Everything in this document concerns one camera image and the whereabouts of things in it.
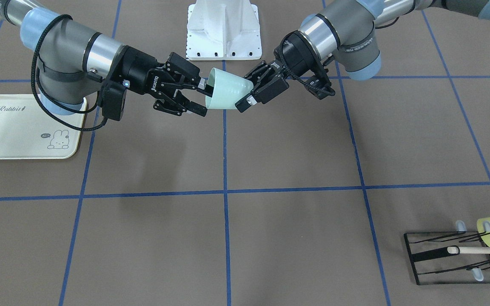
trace brown floor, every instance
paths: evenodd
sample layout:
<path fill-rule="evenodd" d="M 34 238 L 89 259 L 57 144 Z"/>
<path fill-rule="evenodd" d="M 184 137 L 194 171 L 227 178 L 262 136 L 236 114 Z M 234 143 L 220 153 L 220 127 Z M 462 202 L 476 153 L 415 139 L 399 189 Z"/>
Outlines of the brown floor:
<path fill-rule="evenodd" d="M 165 60 L 194 2 L 43 3 Z M 253 3 L 269 61 L 324 0 Z M 490 216 L 490 22 L 431 8 L 377 37 L 379 75 L 332 66 L 335 97 L 292 81 L 177 118 L 129 93 L 73 157 L 0 161 L 0 305 L 490 305 L 490 285 L 415 285 L 402 239 Z M 0 23 L 0 94 L 29 93 L 31 57 Z"/>

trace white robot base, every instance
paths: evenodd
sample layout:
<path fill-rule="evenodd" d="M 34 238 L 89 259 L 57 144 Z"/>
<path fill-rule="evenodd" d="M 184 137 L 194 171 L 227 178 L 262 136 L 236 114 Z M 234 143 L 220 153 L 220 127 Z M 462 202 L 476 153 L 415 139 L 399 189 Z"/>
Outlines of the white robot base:
<path fill-rule="evenodd" d="M 249 0 L 198 0 L 188 7 L 189 60 L 257 60 L 262 56 L 258 7 Z"/>

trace white tray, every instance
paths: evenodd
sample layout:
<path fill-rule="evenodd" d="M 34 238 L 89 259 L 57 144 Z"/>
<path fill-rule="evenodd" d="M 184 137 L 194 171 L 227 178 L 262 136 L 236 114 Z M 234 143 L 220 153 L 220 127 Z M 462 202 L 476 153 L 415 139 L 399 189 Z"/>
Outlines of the white tray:
<path fill-rule="evenodd" d="M 81 110 L 86 107 L 85 98 Z M 84 114 L 56 116 L 74 126 L 84 123 Z M 50 118 L 33 95 L 0 95 L 0 159 L 67 159 L 79 139 L 79 131 Z"/>

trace grid lines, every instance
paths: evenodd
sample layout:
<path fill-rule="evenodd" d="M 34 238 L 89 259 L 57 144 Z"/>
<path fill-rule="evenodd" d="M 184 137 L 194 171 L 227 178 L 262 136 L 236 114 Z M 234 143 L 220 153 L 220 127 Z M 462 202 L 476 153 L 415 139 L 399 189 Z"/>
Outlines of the grid lines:
<path fill-rule="evenodd" d="M 120 16 L 120 9 L 121 9 L 121 4 L 122 0 L 118 0 L 117 2 L 117 12 L 115 15 L 115 21 L 114 21 L 114 26 L 113 26 L 113 32 L 112 32 L 112 37 L 114 38 L 117 32 L 117 26 L 118 26 L 118 21 L 119 21 L 119 16 Z M 325 0 L 322 0 L 323 7 L 325 7 Z M 438 78 L 438 79 L 447 79 L 451 83 L 451 86 L 453 88 L 453 92 L 455 94 L 455 98 L 457 99 L 457 102 L 459 103 L 459 107 L 462 111 L 462 114 L 465 118 L 466 124 L 468 126 L 469 132 L 471 134 L 471 137 L 473 138 L 474 145 L 478 151 L 478 154 L 480 155 L 480 158 L 482 160 L 482 164 L 484 165 L 484 169 L 487 173 L 487 176 L 489 178 L 489 181 L 485 182 L 452 182 L 452 183 L 433 183 L 433 184 L 387 184 L 387 185 L 371 185 L 368 186 L 365 184 L 364 176 L 362 174 L 362 167 L 360 165 L 360 158 L 359 158 L 359 151 L 358 147 L 356 145 L 356 140 L 354 137 L 353 133 L 353 126 L 352 126 L 352 120 L 350 118 L 350 112 L 348 109 L 348 104 L 345 96 L 345 89 L 342 80 L 343 79 L 350 79 L 348 76 L 342 76 L 340 73 L 340 69 L 338 67 L 338 64 L 336 64 L 336 71 L 338 73 L 338 76 L 336 77 L 330 77 L 330 79 L 336 79 L 339 82 L 340 86 L 340 91 L 342 94 L 342 100 L 346 112 L 346 117 L 348 120 L 349 124 L 349 130 L 350 130 L 350 139 L 352 141 L 352 145 L 354 147 L 354 153 L 356 156 L 356 165 L 357 165 L 357 170 L 359 173 L 360 177 L 360 186 L 327 186 L 327 187 L 303 187 L 303 188 L 259 188 L 259 189 L 242 189 L 242 190 L 229 190 L 228 189 L 228 152 L 227 152 L 227 114 L 226 110 L 223 111 L 223 189 L 222 190 L 193 190 L 193 191 L 181 191 L 181 192 L 150 192 L 150 193 L 115 193 L 115 194 L 85 194 L 85 187 L 87 184 L 88 180 L 88 172 L 89 172 L 89 167 L 90 167 L 90 161 L 91 161 L 91 156 L 92 156 L 92 151 L 94 147 L 94 141 L 95 141 L 95 132 L 92 133 L 91 138 L 90 138 L 90 144 L 89 144 L 89 151 L 88 151 L 88 157 L 87 161 L 85 164 L 84 168 L 84 176 L 83 176 L 83 182 L 80 190 L 80 194 L 78 195 L 47 195 L 47 196 L 9 196 L 9 197 L 0 197 L 0 201 L 23 201 L 23 200 L 59 200 L 59 199 L 76 199 L 78 200 L 77 203 L 77 211 L 74 219 L 74 227 L 71 235 L 71 241 L 70 241 L 70 247 L 68 250 L 68 259 L 66 262 L 66 269 L 64 273 L 64 279 L 62 282 L 62 290 L 60 292 L 60 300 L 59 300 L 59 306 L 62 306 L 64 304 L 64 299 L 65 299 L 65 294 L 66 294 L 66 285 L 68 282 L 68 274 L 70 271 L 71 263 L 72 263 L 72 255 L 74 252 L 74 243 L 76 240 L 76 234 L 77 234 L 77 229 L 78 229 L 78 224 L 80 221 L 80 212 L 82 209 L 82 203 L 84 199 L 94 199 L 94 198 L 130 198 L 130 197 L 147 197 L 147 196 L 193 196 L 193 195 L 202 195 L 202 194 L 223 194 L 224 196 L 224 218 L 225 218 L 225 251 L 226 251 L 226 299 L 227 299 L 227 305 L 231 306 L 231 281 L 230 281 L 230 276 L 231 276 L 231 269 L 230 269 L 230 234 L 229 234 L 229 213 L 228 213 L 228 194 L 240 194 L 240 193 L 277 193 L 277 192 L 317 192 L 317 191 L 334 191 L 334 190 L 362 190 L 362 194 L 364 196 L 364 201 L 365 201 L 365 208 L 366 212 L 368 215 L 368 219 L 370 222 L 370 230 L 373 238 L 373 244 L 374 248 L 376 251 L 376 256 L 377 256 L 377 261 L 379 264 L 379 273 L 381 275 L 381 280 L 383 283 L 383 289 L 385 292 L 385 299 L 387 306 L 391 305 L 390 302 L 390 296 L 389 296 L 389 291 L 387 288 L 387 282 L 385 280 L 385 273 L 383 271 L 383 262 L 381 259 L 381 254 L 379 251 L 379 246 L 377 244 L 377 237 L 376 237 L 376 232 L 375 232 L 375 225 L 373 223 L 373 217 L 372 213 L 370 210 L 369 206 L 369 200 L 368 200 L 368 193 L 367 190 L 382 190 L 382 189 L 395 189 L 395 188 L 444 188 L 444 187 L 459 187 L 459 186 L 490 186 L 490 170 L 488 168 L 488 165 L 484 159 L 482 150 L 480 148 L 479 142 L 475 137 L 474 130 L 471 126 L 471 123 L 468 119 L 468 116 L 465 112 L 465 109 L 463 107 L 463 104 L 461 103 L 461 99 L 459 97 L 459 93 L 456 89 L 456 86 L 453 82 L 453 79 L 457 78 L 474 78 L 474 79 L 490 79 L 490 75 L 484 75 L 484 76 L 454 76 L 451 75 L 449 72 L 449 69 L 447 68 L 447 64 L 443 58 L 442 52 L 438 46 L 438 43 L 436 41 L 436 38 L 434 36 L 434 33 L 432 31 L 432 28 L 430 27 L 430 24 L 428 23 L 428 19 L 424 11 L 421 12 L 424 21 L 428 27 L 428 30 L 430 32 L 430 36 L 432 37 L 432 40 L 436 46 L 436 49 L 438 51 L 439 57 L 442 61 L 442 64 L 445 68 L 445 71 L 447 75 L 445 76 L 375 76 L 373 77 L 374 79 L 432 79 L 432 78 Z M 3 21 L 0 21 L 0 29 L 2 27 Z M 226 71 L 226 62 L 223 61 L 223 70 Z M 0 83 L 26 83 L 29 82 L 28 79 L 0 79 Z M 97 118 L 99 116 L 99 112 L 96 113 L 95 117 L 95 122 L 97 122 Z"/>

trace black cable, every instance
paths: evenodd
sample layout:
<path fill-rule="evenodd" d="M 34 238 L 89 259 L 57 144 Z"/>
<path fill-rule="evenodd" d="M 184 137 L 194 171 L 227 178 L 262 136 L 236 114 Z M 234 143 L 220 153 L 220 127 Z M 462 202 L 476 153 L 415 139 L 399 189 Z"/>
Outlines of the black cable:
<path fill-rule="evenodd" d="M 293 33 L 290 33 L 290 34 L 286 35 L 285 38 L 282 39 L 282 41 L 281 41 L 281 43 L 279 45 L 279 54 L 281 55 L 282 69 L 288 71 L 288 74 L 290 75 L 290 77 L 293 80 L 300 82 L 306 88 L 309 88 L 312 91 L 318 91 L 320 93 L 327 94 L 329 96 L 335 96 L 336 95 L 335 91 L 330 92 L 330 91 L 325 91 L 324 89 L 313 87 L 313 86 L 309 85 L 309 83 L 302 81 L 302 79 L 299 76 L 297 76 L 296 74 L 294 74 L 294 72 L 292 72 L 292 70 L 290 70 L 290 68 L 286 64 L 285 56 L 282 54 L 282 45 L 290 37 L 290 35 L 292 35 L 292 34 Z"/>
<path fill-rule="evenodd" d="M 94 103 L 94 106 L 92 106 L 89 110 L 74 110 L 72 108 L 68 108 L 66 107 L 65 105 L 61 104 L 60 102 L 58 102 L 57 99 L 54 99 L 53 97 L 51 97 L 46 91 L 45 89 L 43 88 L 43 85 L 41 85 L 41 80 L 39 80 L 39 74 L 40 74 L 40 70 L 39 68 L 37 68 L 37 73 L 35 74 L 35 82 L 37 83 L 37 87 L 39 87 L 39 90 L 41 90 L 41 93 L 43 93 L 43 95 L 49 100 L 51 101 L 52 103 L 56 104 L 56 106 L 60 107 L 60 108 L 63 108 L 64 110 L 67 110 L 69 112 L 72 112 L 72 113 L 75 113 L 75 114 L 88 114 L 88 113 L 91 113 L 93 110 L 95 110 L 97 108 L 97 105 Z"/>
<path fill-rule="evenodd" d="M 105 126 L 108 118 L 103 117 L 101 124 L 99 124 L 98 126 L 90 127 L 90 128 L 82 128 L 82 127 L 79 128 L 79 127 L 73 126 L 73 125 L 61 120 L 60 118 L 56 117 L 53 113 L 49 112 L 49 110 L 47 110 L 46 107 L 41 102 L 41 99 L 39 99 L 39 96 L 37 95 L 37 89 L 35 88 L 36 81 L 39 78 L 39 69 L 37 68 L 37 60 L 39 59 L 39 51 L 41 50 L 41 45 L 43 44 L 43 41 L 45 40 L 45 37 L 46 37 L 46 35 L 48 35 L 49 31 L 57 23 L 59 23 L 63 19 L 73 20 L 73 18 L 69 15 L 60 15 L 60 16 L 56 17 L 54 20 L 52 20 L 47 25 L 47 27 L 45 28 L 45 30 L 41 34 L 41 37 L 39 37 L 39 41 L 37 42 L 37 46 L 35 46 L 35 50 L 33 52 L 33 60 L 31 61 L 31 92 L 33 93 L 33 97 L 35 97 L 35 101 L 37 101 L 37 104 L 39 105 L 39 107 L 41 107 L 41 109 L 52 119 L 56 120 L 57 122 L 63 124 L 64 126 L 67 126 L 68 128 L 71 128 L 73 130 L 79 130 L 80 132 L 92 132 L 93 130 L 97 130 L 97 129 Z M 45 92 L 43 92 L 43 94 L 45 95 L 45 97 L 47 97 L 47 99 L 49 99 L 51 102 L 54 103 L 54 99 L 52 97 L 50 97 L 49 95 L 46 95 Z M 56 103 L 56 105 L 58 105 L 64 109 L 68 109 L 68 108 L 65 108 L 63 105 L 61 105 L 60 103 Z"/>
<path fill-rule="evenodd" d="M 382 25 L 382 26 L 376 27 L 376 29 L 379 30 L 379 29 L 388 28 L 389 26 L 394 25 L 398 21 L 398 19 L 400 19 L 400 16 L 397 17 L 395 20 L 393 20 L 392 23 L 389 23 L 388 25 Z"/>

